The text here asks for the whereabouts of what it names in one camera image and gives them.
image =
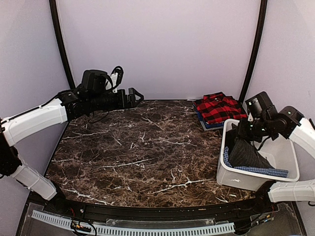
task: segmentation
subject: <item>folded shirt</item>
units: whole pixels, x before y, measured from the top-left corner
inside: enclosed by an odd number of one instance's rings
[[[221,123],[227,119],[247,118],[239,103],[232,96],[225,96],[223,92],[205,95],[194,104],[208,124]]]
[[[249,167],[249,166],[232,167],[232,165],[229,163],[228,147],[224,148],[223,160],[224,160],[225,165],[230,167],[230,168],[234,168],[234,169],[238,169],[238,170],[242,170],[242,171],[254,172],[257,174],[286,178],[287,174],[289,172],[287,170],[275,169],[273,167],[272,168],[257,168],[257,167]]]

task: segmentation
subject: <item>laundry basket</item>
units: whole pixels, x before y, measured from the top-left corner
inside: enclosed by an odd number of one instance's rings
[[[237,125],[238,120],[228,119],[224,123],[222,145],[220,150],[220,159],[218,163],[217,182],[220,185],[227,185],[236,188],[256,191],[260,186],[268,180],[277,180],[285,182],[296,182],[300,177],[299,167],[296,154],[291,140],[285,139],[283,136],[272,141],[268,139],[263,145],[259,153],[267,158],[269,163],[277,169],[288,170],[287,178],[257,174],[248,171],[234,169],[225,165],[223,161],[225,135],[232,129],[232,124]]]

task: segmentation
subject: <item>white perforated rail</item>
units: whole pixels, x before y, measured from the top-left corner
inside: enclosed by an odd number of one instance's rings
[[[59,217],[34,210],[32,218],[65,230],[72,230],[70,228],[71,219],[67,217]],[[81,223],[81,225],[91,228],[86,223]],[[94,226],[98,236],[212,236],[235,232],[234,223],[188,229],[163,230],[116,228],[97,224],[94,224]]]

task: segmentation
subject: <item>brown marble surface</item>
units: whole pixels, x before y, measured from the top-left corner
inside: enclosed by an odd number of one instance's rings
[[[103,115],[97,112],[93,120]],[[89,119],[68,126],[47,172],[68,199],[189,207],[252,197],[217,184],[221,134],[203,131],[191,102],[145,101],[94,124]]]

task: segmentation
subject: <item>blue checkered cloth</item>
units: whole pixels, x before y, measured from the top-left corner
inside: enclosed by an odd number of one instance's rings
[[[242,170],[242,171],[249,171],[254,172],[257,174],[263,174],[263,175],[269,175],[269,176],[277,176],[277,177],[283,177],[286,178],[289,171],[287,170],[280,170],[280,169],[274,169],[274,168],[257,168],[257,167],[249,167],[249,166],[237,166],[232,167],[232,165],[228,162],[228,147],[224,148],[224,155],[223,160],[226,166]]]

